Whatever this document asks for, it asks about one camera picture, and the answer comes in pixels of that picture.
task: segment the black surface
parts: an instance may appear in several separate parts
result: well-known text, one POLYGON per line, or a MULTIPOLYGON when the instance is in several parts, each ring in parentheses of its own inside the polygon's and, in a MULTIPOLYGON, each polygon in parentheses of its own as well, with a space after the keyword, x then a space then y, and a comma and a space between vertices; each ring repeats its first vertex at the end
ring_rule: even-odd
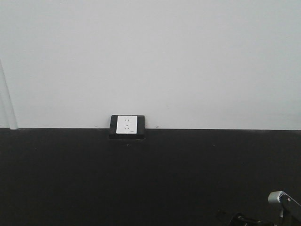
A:
POLYGON ((209 225, 219 209, 276 220, 301 202, 301 132, 0 129, 0 225, 209 225))

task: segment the black object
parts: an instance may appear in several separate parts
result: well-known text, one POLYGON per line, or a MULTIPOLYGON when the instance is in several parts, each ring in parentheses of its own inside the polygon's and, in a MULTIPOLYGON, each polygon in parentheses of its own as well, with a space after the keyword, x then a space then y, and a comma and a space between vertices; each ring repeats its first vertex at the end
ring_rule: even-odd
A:
POLYGON ((301 200, 301 131, 108 134, 0 128, 0 225, 222 226, 219 209, 276 222, 267 194, 301 200))
POLYGON ((247 218, 241 213, 229 214, 221 210, 218 211, 216 218, 224 226, 275 226, 275 224, 268 221, 247 218))
POLYGON ((144 123, 144 115, 137 116, 137 134, 117 134, 117 118, 118 115, 111 116, 111 123, 110 123, 110 131, 109 131, 109 138, 110 139, 144 139, 144 130, 145 130, 145 123, 144 123))

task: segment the white outlet faceplate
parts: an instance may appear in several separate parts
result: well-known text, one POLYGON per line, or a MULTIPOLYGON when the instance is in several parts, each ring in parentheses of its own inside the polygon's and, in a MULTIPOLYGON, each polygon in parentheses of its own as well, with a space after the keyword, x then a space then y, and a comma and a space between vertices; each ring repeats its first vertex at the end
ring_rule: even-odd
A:
POLYGON ((119 115, 117 117, 117 134, 137 134, 138 116, 119 115))

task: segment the electrical outlet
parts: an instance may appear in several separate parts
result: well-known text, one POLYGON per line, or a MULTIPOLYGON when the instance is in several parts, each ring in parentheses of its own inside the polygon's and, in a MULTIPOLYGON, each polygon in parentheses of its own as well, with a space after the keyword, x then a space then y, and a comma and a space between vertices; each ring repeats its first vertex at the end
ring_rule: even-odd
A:
POLYGON ((138 117, 136 115, 119 115, 116 134, 137 134, 138 117))

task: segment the white wall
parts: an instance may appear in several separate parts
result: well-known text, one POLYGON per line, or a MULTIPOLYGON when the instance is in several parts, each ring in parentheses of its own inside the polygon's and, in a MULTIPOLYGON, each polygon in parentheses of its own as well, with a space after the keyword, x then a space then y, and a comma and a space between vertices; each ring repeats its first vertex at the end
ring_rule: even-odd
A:
POLYGON ((8 127, 8 121, 6 119, 4 105, 2 102, 2 98, 0 96, 0 128, 7 128, 7 127, 8 127))
POLYGON ((301 129, 301 1, 2 0, 19 127, 301 129))

